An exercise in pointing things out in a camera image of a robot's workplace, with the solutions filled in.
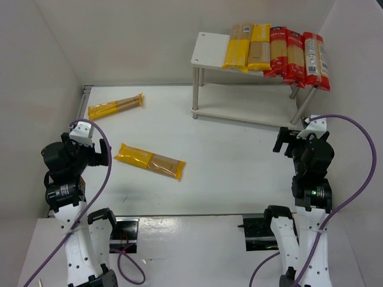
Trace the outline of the yellow pasta bag with barcode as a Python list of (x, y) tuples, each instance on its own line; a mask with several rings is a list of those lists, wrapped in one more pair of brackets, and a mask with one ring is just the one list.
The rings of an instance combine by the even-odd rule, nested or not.
[(248, 72), (247, 62), (254, 24), (243, 22), (233, 25), (227, 45), (223, 69)]

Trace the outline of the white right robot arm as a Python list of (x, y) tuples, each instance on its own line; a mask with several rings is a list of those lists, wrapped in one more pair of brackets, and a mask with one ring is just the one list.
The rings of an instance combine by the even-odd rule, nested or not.
[(327, 228), (321, 224), (332, 211), (332, 189), (326, 179), (335, 155), (328, 132), (305, 132), (282, 127), (274, 152), (287, 144), (293, 160), (291, 190), (296, 214), (288, 207), (270, 205), (266, 224), (276, 238), (282, 261), (280, 286), (331, 286)]

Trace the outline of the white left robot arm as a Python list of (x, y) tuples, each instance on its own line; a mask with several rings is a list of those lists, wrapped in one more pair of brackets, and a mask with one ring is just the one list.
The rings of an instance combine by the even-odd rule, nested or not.
[(88, 166), (111, 167), (110, 148), (99, 141), (96, 152), (91, 138), (76, 141), (69, 133), (47, 145), (41, 155), (48, 168), (44, 177), (45, 200), (64, 235), (68, 286), (117, 286), (109, 264), (109, 237), (116, 224), (109, 208), (88, 213), (82, 173)]

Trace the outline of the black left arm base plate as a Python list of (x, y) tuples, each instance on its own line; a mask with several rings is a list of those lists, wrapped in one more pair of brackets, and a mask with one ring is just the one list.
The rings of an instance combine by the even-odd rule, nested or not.
[(110, 235), (110, 249), (118, 249), (126, 254), (137, 252), (139, 218), (118, 216)]

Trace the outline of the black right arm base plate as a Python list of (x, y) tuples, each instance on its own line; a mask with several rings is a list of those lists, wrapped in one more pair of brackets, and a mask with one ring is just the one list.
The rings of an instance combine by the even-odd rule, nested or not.
[(243, 229), (246, 251), (277, 251), (276, 238), (262, 214), (243, 215), (238, 228)]

